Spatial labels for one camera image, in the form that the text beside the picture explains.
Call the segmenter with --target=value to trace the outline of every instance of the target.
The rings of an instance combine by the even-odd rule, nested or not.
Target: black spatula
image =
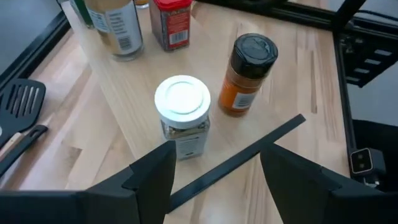
[[[15,133],[35,124],[44,95],[41,82],[15,79],[7,85],[0,105],[0,149]]]

